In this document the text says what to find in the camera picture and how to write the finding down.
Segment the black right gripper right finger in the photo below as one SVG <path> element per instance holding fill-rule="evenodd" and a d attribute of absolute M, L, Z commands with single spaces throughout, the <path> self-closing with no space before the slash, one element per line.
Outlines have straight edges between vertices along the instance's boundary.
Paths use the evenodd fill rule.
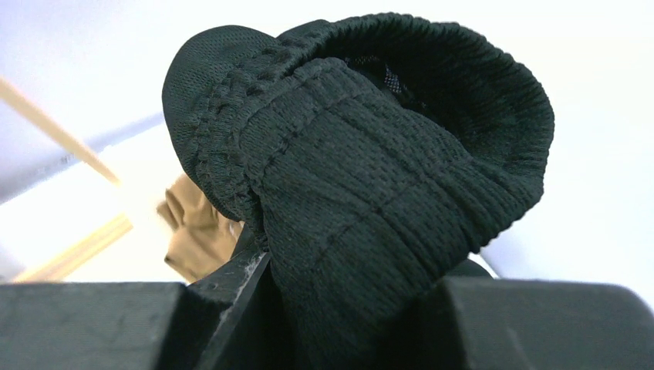
<path fill-rule="evenodd" d="M 653 315 L 614 284 L 494 279 L 466 262 L 407 313 L 401 369 L 651 369 Z"/>

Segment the black shorts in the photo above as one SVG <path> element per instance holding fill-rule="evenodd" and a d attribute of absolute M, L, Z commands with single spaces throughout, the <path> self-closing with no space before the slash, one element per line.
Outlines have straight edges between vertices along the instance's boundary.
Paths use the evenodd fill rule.
<path fill-rule="evenodd" d="M 544 191 L 532 72 L 456 23 L 385 13 L 179 49 L 162 91 L 185 173 L 271 255 L 298 369 L 370 369 L 408 305 Z"/>

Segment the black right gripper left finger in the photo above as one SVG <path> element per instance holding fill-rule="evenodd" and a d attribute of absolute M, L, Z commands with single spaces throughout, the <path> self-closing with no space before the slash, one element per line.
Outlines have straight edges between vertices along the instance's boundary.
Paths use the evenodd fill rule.
<path fill-rule="evenodd" d="M 253 369 L 251 310 L 269 255 L 251 236 L 197 283 L 1 287 L 3 369 Z"/>

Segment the brown shorts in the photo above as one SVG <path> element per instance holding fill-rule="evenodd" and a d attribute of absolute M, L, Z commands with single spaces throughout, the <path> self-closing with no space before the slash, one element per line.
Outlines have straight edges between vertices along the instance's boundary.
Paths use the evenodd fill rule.
<path fill-rule="evenodd" d="M 157 213 L 173 232 L 164 261 L 188 283 L 226 264 L 244 228 L 221 214 L 187 175 L 165 190 Z"/>

